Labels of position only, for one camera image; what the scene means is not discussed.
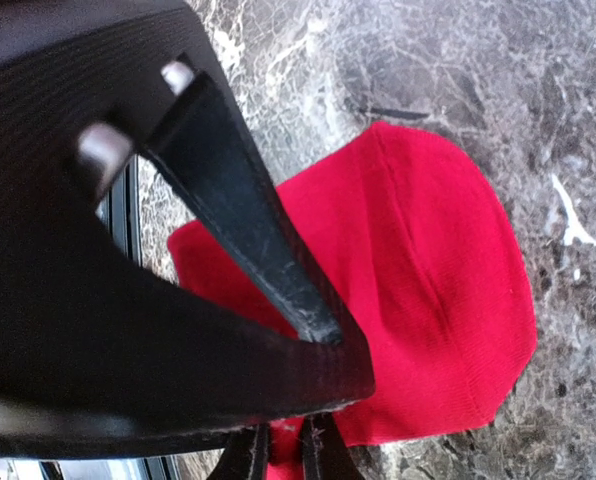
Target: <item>red knit hat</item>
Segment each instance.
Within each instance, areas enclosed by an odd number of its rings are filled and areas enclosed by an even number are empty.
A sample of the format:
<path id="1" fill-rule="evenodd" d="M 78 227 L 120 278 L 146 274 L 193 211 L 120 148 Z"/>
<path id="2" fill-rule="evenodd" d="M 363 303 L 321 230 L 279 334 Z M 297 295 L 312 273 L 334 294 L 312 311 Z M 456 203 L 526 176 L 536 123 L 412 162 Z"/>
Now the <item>red knit hat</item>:
<path id="1" fill-rule="evenodd" d="M 491 422 L 536 326 L 514 233 L 469 158 L 439 136 L 377 123 L 279 193 L 369 341 L 376 393 L 335 415 L 346 444 Z M 199 223 L 169 248 L 184 288 L 295 337 Z M 270 478 L 299 476 L 299 426 L 275 426 Z"/>

